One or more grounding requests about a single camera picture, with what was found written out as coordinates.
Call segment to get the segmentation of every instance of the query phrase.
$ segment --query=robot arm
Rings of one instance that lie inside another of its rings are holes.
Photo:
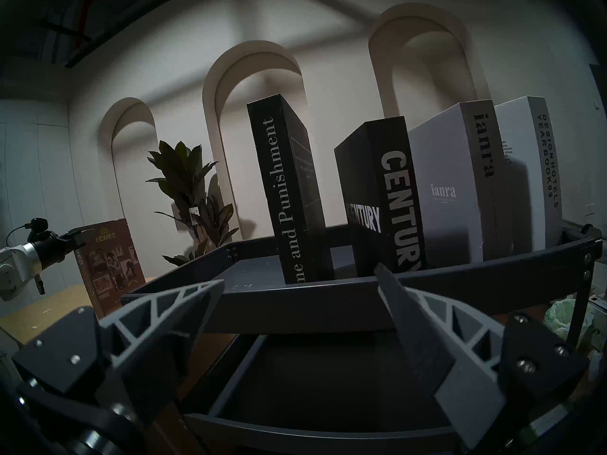
[[[44,294],[40,272],[61,262],[65,255],[83,247],[94,230],[84,227],[73,229],[62,236],[44,229],[35,231],[23,245],[0,250],[0,297],[4,301],[14,299],[31,279],[35,279],[38,291]]]

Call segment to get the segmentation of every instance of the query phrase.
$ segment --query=table top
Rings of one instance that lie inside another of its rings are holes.
[[[71,285],[0,318],[0,328],[22,346],[79,306],[91,306],[84,284]]]

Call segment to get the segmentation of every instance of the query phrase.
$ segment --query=brown book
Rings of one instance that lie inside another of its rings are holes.
[[[145,284],[126,219],[88,225],[95,236],[74,251],[98,319],[120,308],[120,297]]]

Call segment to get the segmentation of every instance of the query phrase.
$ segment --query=homes book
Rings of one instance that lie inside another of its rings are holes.
[[[359,276],[426,267],[424,228],[404,117],[365,122],[335,148]]]
[[[512,210],[493,102],[458,103],[409,130],[428,264],[512,252]]]
[[[308,132],[276,94],[247,104],[285,283],[331,280],[331,250]]]
[[[514,253],[556,246],[563,229],[557,149],[546,100],[495,106],[512,193]]]
[[[94,238],[74,251],[80,274],[95,309],[103,318],[120,308],[120,297],[145,284],[126,219],[89,225]]]

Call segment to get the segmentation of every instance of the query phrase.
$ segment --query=book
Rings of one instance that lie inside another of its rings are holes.
[[[126,219],[89,225],[95,236],[74,251],[98,319],[120,308],[120,297],[145,284]]]
[[[356,272],[426,268],[416,170],[404,117],[363,123],[335,148]]]
[[[276,94],[247,104],[285,283],[331,280],[331,250],[308,132]]]
[[[559,244],[563,232],[557,149],[546,100],[535,96],[495,106],[510,175],[514,253]]]
[[[512,253],[512,211],[500,130],[491,100],[458,103],[409,130],[434,267]]]

